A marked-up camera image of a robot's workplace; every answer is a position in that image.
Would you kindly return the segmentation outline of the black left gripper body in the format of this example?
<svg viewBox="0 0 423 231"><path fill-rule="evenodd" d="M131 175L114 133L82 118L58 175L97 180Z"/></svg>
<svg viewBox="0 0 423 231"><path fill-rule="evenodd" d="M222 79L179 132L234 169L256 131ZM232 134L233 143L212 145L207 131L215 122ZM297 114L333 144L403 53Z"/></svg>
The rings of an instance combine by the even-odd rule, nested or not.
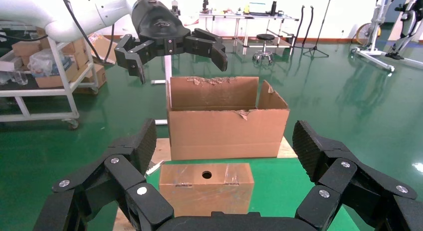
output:
<svg viewBox="0 0 423 231"><path fill-rule="evenodd" d="M151 41L156 56L184 53L184 39L191 31L161 2L139 0L133 7L131 19L140 42Z"/></svg>

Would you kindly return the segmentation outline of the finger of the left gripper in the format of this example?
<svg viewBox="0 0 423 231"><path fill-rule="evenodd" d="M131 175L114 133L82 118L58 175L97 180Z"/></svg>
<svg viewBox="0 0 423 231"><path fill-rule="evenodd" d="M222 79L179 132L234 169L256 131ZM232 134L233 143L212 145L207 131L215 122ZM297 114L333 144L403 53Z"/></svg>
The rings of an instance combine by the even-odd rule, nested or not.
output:
<svg viewBox="0 0 423 231"><path fill-rule="evenodd" d="M222 38L211 32L195 28L190 36L184 38L184 51L210 58L218 69L227 70L226 47Z"/></svg>
<svg viewBox="0 0 423 231"><path fill-rule="evenodd" d="M145 84L144 64L156 56L153 40L140 41L131 34L122 36L114 48L116 63L128 70L130 76L137 76Z"/></svg>

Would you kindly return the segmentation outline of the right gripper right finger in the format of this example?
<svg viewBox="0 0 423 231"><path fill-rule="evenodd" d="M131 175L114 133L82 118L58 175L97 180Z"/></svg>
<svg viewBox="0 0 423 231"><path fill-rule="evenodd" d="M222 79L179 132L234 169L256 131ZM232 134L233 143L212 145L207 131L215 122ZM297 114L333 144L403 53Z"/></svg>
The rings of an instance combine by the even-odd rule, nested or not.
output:
<svg viewBox="0 0 423 231"><path fill-rule="evenodd" d="M346 145L320 136L307 121L296 122L292 142L315 185L296 218L325 231L346 205L377 231L422 230L423 204L411 186L365 165Z"/></svg>

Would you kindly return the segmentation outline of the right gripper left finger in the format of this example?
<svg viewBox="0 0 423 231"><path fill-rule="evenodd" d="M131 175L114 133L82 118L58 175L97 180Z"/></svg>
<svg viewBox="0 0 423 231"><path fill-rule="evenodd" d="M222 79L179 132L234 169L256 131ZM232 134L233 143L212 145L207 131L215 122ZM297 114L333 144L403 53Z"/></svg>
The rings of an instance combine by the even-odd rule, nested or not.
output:
<svg viewBox="0 0 423 231"><path fill-rule="evenodd" d="M146 119L137 134L114 140L96 161L59 179L34 230L85 231L112 202L136 230L158 230L174 217L174 209L146 180L156 141L155 121Z"/></svg>

